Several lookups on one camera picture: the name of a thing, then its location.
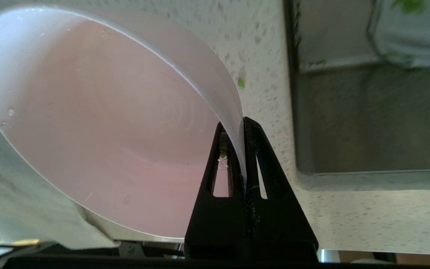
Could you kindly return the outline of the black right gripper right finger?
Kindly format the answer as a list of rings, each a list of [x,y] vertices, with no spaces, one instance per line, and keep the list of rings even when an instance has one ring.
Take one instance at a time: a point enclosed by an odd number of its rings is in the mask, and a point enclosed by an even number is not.
[[[244,230],[236,260],[316,262],[319,247],[280,162],[260,124],[245,117],[246,175],[236,179]]]

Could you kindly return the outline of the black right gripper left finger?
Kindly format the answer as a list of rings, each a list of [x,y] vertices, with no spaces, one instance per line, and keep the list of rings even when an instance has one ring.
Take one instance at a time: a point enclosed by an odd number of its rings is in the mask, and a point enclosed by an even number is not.
[[[220,148],[227,150],[228,196],[215,197]],[[249,238],[243,179],[232,143],[218,124],[184,239],[186,259],[247,260]]]

